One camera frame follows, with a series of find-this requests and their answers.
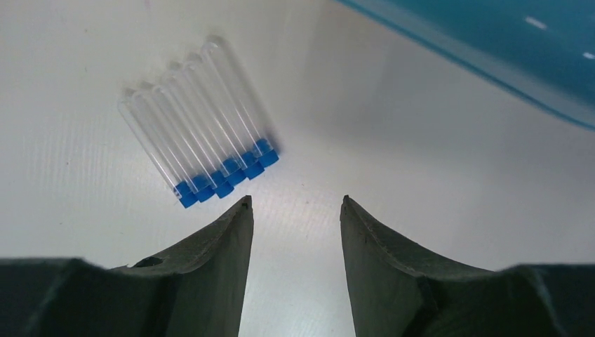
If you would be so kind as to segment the blue-capped tube bundle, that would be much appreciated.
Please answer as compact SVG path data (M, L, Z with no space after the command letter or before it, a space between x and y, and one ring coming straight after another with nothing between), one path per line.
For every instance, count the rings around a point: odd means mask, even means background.
M266 113L230 45L209 36L119 111L185 208L224 198L279 160Z

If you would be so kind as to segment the blue plastic box lid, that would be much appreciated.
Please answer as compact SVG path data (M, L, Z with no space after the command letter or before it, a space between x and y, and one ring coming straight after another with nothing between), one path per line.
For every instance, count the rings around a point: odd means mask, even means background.
M349 1L518 97L594 127L593 1Z

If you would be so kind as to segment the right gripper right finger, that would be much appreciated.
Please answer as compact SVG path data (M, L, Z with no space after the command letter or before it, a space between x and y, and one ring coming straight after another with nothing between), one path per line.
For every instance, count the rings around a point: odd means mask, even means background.
M441 256L350 197L340 213L357 336L593 336L592 264L490 271Z

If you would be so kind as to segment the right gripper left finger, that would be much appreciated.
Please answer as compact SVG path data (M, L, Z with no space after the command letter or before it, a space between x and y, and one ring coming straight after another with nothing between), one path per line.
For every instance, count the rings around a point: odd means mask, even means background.
M80 258L1 260L2 336L237 336L253 242L242 197L131 267Z

